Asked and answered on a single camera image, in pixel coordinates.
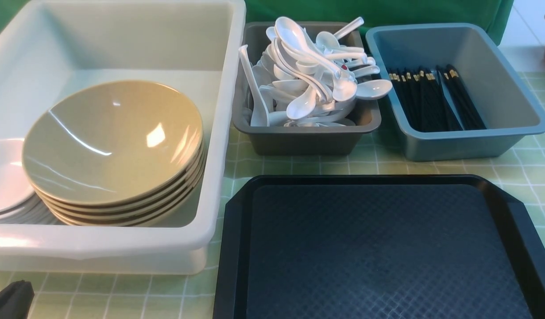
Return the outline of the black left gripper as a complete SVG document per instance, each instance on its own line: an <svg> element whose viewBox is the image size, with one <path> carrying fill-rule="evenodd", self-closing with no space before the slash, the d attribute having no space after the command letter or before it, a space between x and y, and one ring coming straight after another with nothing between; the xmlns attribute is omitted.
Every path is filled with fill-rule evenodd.
<svg viewBox="0 0 545 319"><path fill-rule="evenodd" d="M30 281L19 280L0 291L0 319L27 319L34 298Z"/></svg>

